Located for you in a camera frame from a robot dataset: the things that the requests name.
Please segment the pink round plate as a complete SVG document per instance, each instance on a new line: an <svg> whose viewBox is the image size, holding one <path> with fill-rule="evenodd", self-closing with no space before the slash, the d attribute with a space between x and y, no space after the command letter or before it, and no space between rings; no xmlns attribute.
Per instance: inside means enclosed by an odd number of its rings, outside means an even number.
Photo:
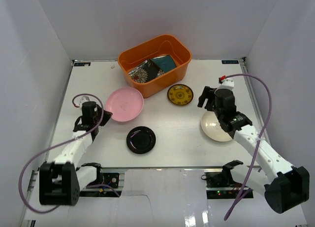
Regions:
<svg viewBox="0 0 315 227"><path fill-rule="evenodd" d="M116 122L128 122L135 119L142 111L144 98L133 87L123 87L115 90L107 99L105 110L112 113Z"/></svg>

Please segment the teal square plate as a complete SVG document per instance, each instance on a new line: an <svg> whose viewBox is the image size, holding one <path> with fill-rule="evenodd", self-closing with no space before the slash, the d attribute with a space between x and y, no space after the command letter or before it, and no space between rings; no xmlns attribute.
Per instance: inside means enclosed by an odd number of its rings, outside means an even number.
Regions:
<svg viewBox="0 0 315 227"><path fill-rule="evenodd" d="M151 58L151 61L155 63L164 73L167 73L175 69L176 63L170 55L162 55Z"/></svg>

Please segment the black square floral plate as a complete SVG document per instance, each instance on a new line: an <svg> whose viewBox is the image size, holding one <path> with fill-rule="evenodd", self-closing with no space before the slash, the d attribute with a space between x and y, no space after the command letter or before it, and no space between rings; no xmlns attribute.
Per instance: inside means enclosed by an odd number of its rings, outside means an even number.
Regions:
<svg viewBox="0 0 315 227"><path fill-rule="evenodd" d="M165 74L151 59L145 60L132 69L128 75L137 83L147 83Z"/></svg>

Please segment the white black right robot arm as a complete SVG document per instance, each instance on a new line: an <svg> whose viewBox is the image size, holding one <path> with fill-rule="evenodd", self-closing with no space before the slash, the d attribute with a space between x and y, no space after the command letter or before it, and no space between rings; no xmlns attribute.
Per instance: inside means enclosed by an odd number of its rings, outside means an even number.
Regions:
<svg viewBox="0 0 315 227"><path fill-rule="evenodd" d="M271 145L260 139L252 121L236 110L235 97L230 89L204 87L198 107L214 112L220 127L253 157L263 172L249 171L239 160L222 167L219 175L228 187L244 183L265 197L276 213L283 213L309 200L310 174L283 159Z"/></svg>

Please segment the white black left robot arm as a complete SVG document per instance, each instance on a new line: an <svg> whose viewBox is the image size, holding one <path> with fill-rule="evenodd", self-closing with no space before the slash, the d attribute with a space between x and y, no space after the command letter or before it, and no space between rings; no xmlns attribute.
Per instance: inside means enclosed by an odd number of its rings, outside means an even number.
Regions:
<svg viewBox="0 0 315 227"><path fill-rule="evenodd" d="M90 162L80 167L78 164L98 135L99 127L109 121L112 113L103 110L95 101L84 102L81 110L82 115L74 124L74 141L39 169L39 202L42 205L74 206L86 186L103 184L101 164Z"/></svg>

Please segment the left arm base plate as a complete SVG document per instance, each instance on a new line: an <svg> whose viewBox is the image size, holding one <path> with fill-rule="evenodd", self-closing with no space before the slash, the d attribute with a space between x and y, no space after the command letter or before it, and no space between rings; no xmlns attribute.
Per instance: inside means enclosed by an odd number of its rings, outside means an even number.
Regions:
<svg viewBox="0 0 315 227"><path fill-rule="evenodd" d="M80 197L119 197L122 193L119 187L119 173L100 173L101 180L93 181L80 192Z"/></svg>

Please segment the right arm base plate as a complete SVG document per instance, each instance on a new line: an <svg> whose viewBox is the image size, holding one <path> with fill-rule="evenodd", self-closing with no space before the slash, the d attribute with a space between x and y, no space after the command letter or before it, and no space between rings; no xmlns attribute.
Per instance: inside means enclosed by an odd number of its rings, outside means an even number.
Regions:
<svg viewBox="0 0 315 227"><path fill-rule="evenodd" d="M221 171L205 172L201 180L206 182L206 193L208 200L235 199L241 189L242 184L228 184Z"/></svg>

